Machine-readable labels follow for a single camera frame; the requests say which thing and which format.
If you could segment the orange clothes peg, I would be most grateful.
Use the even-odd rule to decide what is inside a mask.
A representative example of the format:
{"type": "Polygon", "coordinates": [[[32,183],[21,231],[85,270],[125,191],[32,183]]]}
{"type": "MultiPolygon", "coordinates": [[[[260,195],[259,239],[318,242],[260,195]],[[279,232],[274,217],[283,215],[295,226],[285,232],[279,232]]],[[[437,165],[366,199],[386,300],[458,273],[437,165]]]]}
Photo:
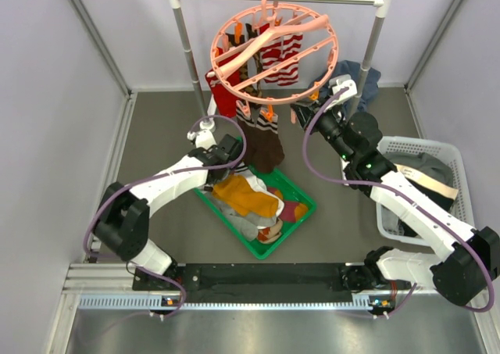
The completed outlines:
{"type": "Polygon", "coordinates": [[[268,122],[273,122],[277,118],[277,114],[273,110],[272,105],[264,105],[260,109],[260,114],[266,119],[268,122]]]}

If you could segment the pink clothes peg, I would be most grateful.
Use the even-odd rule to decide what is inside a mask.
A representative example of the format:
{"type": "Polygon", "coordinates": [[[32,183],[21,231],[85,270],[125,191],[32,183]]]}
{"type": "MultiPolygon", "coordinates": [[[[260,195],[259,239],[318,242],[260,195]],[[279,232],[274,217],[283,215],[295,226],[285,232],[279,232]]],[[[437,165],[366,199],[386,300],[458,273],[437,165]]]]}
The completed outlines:
{"type": "Polygon", "coordinates": [[[252,111],[248,103],[241,100],[236,101],[237,118],[248,123],[252,122],[252,111]]]}

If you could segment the pink round clip hanger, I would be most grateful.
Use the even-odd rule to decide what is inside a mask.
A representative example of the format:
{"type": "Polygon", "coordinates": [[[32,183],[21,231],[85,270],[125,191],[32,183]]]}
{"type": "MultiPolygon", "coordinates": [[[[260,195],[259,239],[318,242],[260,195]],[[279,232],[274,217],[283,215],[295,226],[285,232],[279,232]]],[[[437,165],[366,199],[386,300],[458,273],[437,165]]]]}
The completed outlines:
{"type": "Polygon", "coordinates": [[[327,14],[295,3],[261,0],[237,13],[213,39],[210,59],[215,77],[232,95],[263,105],[284,105],[306,98],[329,81],[339,54],[338,37],[327,14]],[[325,73],[311,87],[286,98],[254,97],[259,83],[298,83],[304,59],[327,52],[325,73]]]}

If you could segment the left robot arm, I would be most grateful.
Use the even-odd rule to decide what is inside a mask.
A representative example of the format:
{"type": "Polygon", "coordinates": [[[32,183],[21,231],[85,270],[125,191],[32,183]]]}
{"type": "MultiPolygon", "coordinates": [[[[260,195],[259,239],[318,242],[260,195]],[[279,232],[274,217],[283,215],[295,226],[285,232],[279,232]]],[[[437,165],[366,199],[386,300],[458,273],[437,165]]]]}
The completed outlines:
{"type": "Polygon", "coordinates": [[[146,270],[159,288],[172,287],[177,262],[149,238],[149,220],[182,194],[213,186],[239,164],[245,143],[227,134],[219,142],[200,141],[173,166],[127,186],[107,187],[91,233],[125,263],[146,270]]]}

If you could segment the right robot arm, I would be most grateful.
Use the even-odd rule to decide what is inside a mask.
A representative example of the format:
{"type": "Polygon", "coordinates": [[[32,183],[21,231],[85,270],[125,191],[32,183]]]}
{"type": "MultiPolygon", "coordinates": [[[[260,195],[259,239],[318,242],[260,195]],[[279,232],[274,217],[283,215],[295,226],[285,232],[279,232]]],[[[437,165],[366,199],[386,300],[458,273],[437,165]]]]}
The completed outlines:
{"type": "Polygon", "coordinates": [[[486,313],[495,304],[493,282],[499,275],[499,236],[490,227],[481,230],[458,220],[422,193],[377,146],[383,135],[369,113],[346,119],[335,111],[332,99],[322,106],[291,105],[296,120],[309,137],[318,132],[347,163],[344,184],[361,191],[415,231],[432,249],[431,254],[381,247],[365,260],[365,279],[374,288],[390,281],[432,288],[456,306],[470,303],[487,291],[486,313]]]}

